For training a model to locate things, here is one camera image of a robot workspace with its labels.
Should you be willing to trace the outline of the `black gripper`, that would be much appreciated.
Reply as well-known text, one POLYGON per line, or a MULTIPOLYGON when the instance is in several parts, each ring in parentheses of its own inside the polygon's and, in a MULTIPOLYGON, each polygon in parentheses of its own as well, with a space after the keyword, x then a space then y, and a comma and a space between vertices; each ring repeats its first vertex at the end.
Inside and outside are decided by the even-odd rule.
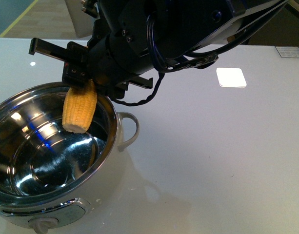
POLYGON ((71 41, 63 48, 32 38, 29 54, 39 53, 63 61, 62 82, 69 86, 82 88, 92 80, 98 94, 121 100, 130 84, 153 88, 152 78, 141 77, 153 65, 147 50, 137 54, 132 49, 134 36, 127 30, 119 31, 124 34, 114 34, 106 21, 97 20, 86 46, 71 41))

